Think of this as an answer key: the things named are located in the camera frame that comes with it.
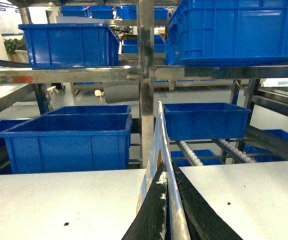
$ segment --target metal pole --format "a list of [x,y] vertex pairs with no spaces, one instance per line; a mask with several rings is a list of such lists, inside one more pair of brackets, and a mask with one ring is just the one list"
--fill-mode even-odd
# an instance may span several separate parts
[[19,14],[23,24],[32,24],[32,19],[28,7],[21,7],[19,9]]
[[[19,13],[23,24],[32,24],[30,10],[28,7],[21,7],[19,9]],[[34,91],[39,108],[39,113],[44,114],[49,112],[51,108],[50,106],[51,97],[49,96],[46,90],[46,86],[44,84],[34,84]]]
[[[247,124],[249,125],[251,123],[253,111],[254,111],[254,106],[255,103],[252,101],[253,95],[257,95],[260,87],[260,81],[261,79],[250,79],[248,81],[248,86],[247,86],[247,92],[245,96],[245,102],[244,102],[244,108],[246,109],[251,109],[251,113],[248,115],[247,118]],[[238,150],[242,151],[244,150],[245,142],[239,142],[238,143]]]
[[137,2],[137,39],[139,82],[140,155],[146,168],[154,134],[154,1]]

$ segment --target metal shelving rack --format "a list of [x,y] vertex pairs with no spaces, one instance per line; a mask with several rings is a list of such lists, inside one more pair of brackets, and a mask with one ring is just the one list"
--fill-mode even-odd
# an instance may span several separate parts
[[[23,23],[30,23],[28,7],[49,6],[49,2],[44,0],[32,0],[29,2],[11,0],[20,7]],[[62,3],[54,1],[56,6]],[[102,0],[75,0],[69,1],[66,5],[103,5]],[[138,62],[136,66],[124,65],[118,67],[84,68],[70,70],[32,70],[31,68],[0,69],[0,85],[18,83],[16,79],[25,79],[26,83],[46,84],[46,83],[72,83],[72,82],[139,82],[139,119],[134,119],[133,132],[140,133],[140,152],[142,166],[145,168],[150,157],[154,131],[154,81],[155,80],[205,80],[205,79],[235,79],[232,87],[231,103],[236,103],[239,93],[241,80],[249,80],[245,107],[254,108],[254,104],[275,110],[288,115],[287,107],[279,110],[281,106],[288,104],[276,98],[262,96],[259,89],[260,79],[265,78],[288,78],[288,65],[283,66],[223,66],[223,67],[183,67],[166,66],[154,64],[154,6],[176,6],[176,0],[107,0],[107,5],[135,5],[137,4],[137,29],[138,29]],[[274,137],[263,130],[248,125],[246,138],[266,147],[268,150],[278,154],[288,160],[288,142]],[[244,139],[233,139],[233,142],[240,142],[239,149],[243,150]],[[243,162],[238,155],[234,159]]]

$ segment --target white table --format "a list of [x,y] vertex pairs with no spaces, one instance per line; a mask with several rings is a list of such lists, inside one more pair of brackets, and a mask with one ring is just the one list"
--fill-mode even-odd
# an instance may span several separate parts
[[[288,162],[182,170],[244,240],[288,239]],[[119,240],[136,216],[144,172],[2,175],[0,239]]]
[[244,240],[288,240],[288,162],[183,167],[182,171]]

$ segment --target stainless steel shelf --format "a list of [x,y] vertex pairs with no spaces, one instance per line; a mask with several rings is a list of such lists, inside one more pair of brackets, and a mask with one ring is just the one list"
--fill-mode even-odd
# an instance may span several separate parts
[[[12,4],[19,8],[24,7],[51,7],[51,6],[63,6],[63,2],[59,0],[47,1],[47,0],[10,0]],[[65,2],[66,6],[91,6],[91,5],[136,5],[136,0],[68,0]],[[177,0],[155,0],[156,6],[177,6],[179,2]]]
[[[122,53],[118,55],[119,60],[138,60],[138,53]],[[165,53],[154,53],[154,59],[165,59]]]
[[31,68],[0,68],[1,84],[22,83],[76,83],[76,82],[120,82],[138,81],[137,66],[111,68],[84,68],[69,70],[32,70]]
[[22,100],[24,97],[34,92],[35,87],[32,84],[16,85],[15,88],[0,95],[0,112],[7,109],[12,104]]
[[[155,66],[155,80],[205,80],[205,79],[266,79],[288,78],[286,66],[221,66],[182,67]],[[102,68],[32,70],[31,68],[0,68],[0,84],[22,83],[76,83],[139,81],[138,66]]]
[[[132,27],[137,26],[137,20],[122,20],[122,19],[114,19],[114,20],[105,20],[111,27]],[[167,26],[169,24],[169,19],[166,20],[155,20],[154,25],[157,26]]]

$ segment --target floor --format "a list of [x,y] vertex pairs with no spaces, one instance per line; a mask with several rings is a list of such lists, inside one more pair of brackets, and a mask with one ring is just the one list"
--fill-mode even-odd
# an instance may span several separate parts
[[[66,93],[52,95],[51,104],[55,109],[63,106],[83,106],[83,105],[106,105],[105,101],[101,102],[95,97],[92,91],[81,91],[77,96],[71,94],[69,84],[66,85]],[[175,91],[168,89],[157,89],[154,93],[154,113],[157,112],[158,101],[162,103],[202,103],[202,102],[228,102],[231,95],[230,86],[212,86],[212,87],[181,87]],[[238,105],[244,104],[244,89],[239,93]],[[123,102],[132,107],[133,118],[139,117],[138,101]],[[17,102],[13,106],[0,112],[1,119],[11,118],[35,118],[40,115],[39,108],[36,102]],[[273,112],[266,108],[255,106],[252,116],[251,125],[260,129],[284,129],[288,131],[288,117],[279,113]],[[131,137],[132,143],[139,143],[140,136],[133,134]],[[192,149],[211,149],[215,154],[220,154],[221,149],[215,144],[198,144],[191,145]],[[171,151],[178,151],[176,145],[171,145]],[[130,150],[131,159],[140,158],[140,148],[132,146]]]

